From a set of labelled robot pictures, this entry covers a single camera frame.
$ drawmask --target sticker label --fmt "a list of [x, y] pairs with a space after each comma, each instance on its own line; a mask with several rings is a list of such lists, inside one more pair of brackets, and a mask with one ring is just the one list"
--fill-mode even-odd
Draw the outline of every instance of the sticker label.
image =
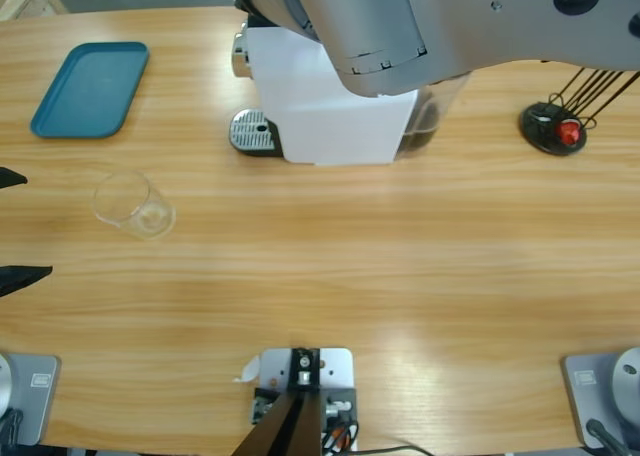
[[32, 388], [48, 388], [51, 386], [51, 375], [43, 373], [33, 373], [31, 376]]
[[590, 386], [592, 384], [598, 384], [596, 381], [596, 373], [590, 369], [587, 371], [574, 371], [573, 376], [578, 386]]

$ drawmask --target blue tray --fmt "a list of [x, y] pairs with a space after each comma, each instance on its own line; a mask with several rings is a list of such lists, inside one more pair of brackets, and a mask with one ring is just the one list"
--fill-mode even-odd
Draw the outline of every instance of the blue tray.
[[31, 120], [41, 138], [106, 138], [118, 131], [149, 59], [142, 43], [71, 50]]

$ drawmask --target black wire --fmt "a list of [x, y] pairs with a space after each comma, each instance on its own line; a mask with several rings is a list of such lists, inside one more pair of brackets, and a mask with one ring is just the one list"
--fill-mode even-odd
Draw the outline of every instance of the black wire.
[[[351, 434], [352, 427], [355, 427], [355, 431], [353, 432], [353, 434]], [[334, 437], [331, 446], [327, 447], [327, 443], [333, 437], [333, 433], [335, 433], [337, 430], [340, 430], [341, 432]], [[325, 437], [322, 439], [322, 454], [326, 454], [326, 452], [329, 451], [333, 456], [367, 456], [370, 454], [386, 454], [395, 453], [398, 451], [415, 451], [417, 453], [424, 454], [425, 456], [434, 456], [433, 453], [430, 453], [426, 449], [422, 449], [420, 446], [415, 446], [413, 444], [405, 444], [403, 446], [394, 446], [390, 448], [351, 451], [351, 447], [355, 443], [359, 431], [360, 425], [358, 424], [358, 421], [337, 421], [327, 428]], [[340, 451], [335, 451], [333, 449], [334, 446], [341, 443], [344, 438], [347, 438], [344, 447], [341, 448]]]
[[368, 449], [365, 451], [348, 451], [347, 454], [355, 455], [365, 455], [365, 454], [383, 454], [383, 453], [395, 453], [396, 451], [415, 451], [417, 453], [424, 454], [425, 456], [433, 456], [433, 453], [430, 453], [426, 449], [422, 449], [420, 446], [414, 446], [413, 444], [405, 444], [404, 446], [395, 446], [393, 448], [384, 448], [384, 449]]

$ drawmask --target red object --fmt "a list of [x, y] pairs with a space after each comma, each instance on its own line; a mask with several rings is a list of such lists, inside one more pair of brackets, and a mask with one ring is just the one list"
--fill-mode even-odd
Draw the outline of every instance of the red object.
[[582, 125], [577, 119], [565, 119], [556, 126], [556, 136], [567, 146], [574, 146], [580, 141]]

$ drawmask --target black stand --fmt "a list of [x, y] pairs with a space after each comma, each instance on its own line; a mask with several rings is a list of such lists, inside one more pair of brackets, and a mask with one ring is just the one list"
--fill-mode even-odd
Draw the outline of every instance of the black stand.
[[[622, 71], [580, 69], [562, 91], [549, 96], [547, 103], [536, 103], [522, 112], [522, 135], [545, 153], [556, 156], [577, 153], [587, 143], [587, 131], [596, 128], [596, 117], [640, 77], [640, 72], [626, 81], [624, 75]], [[574, 84], [579, 85], [578, 89], [567, 98]], [[613, 90], [613, 94], [590, 116], [584, 116], [608, 90]]]

